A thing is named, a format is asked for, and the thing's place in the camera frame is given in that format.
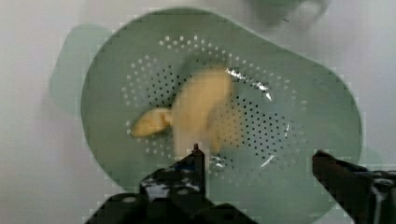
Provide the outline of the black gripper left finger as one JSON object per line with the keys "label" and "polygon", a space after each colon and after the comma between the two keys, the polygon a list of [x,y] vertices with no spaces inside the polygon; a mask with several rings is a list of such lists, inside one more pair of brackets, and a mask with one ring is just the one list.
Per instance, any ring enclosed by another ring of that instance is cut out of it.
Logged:
{"label": "black gripper left finger", "polygon": [[137,193],[109,197],[84,224],[258,224],[205,193],[205,153],[194,145],[186,157],[143,178]]}

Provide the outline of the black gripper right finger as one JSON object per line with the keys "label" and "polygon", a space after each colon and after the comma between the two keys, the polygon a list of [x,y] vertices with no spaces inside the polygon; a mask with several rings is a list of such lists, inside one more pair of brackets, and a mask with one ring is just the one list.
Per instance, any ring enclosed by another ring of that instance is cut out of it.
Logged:
{"label": "black gripper right finger", "polygon": [[396,224],[394,171],[370,171],[319,150],[312,172],[354,224]]}

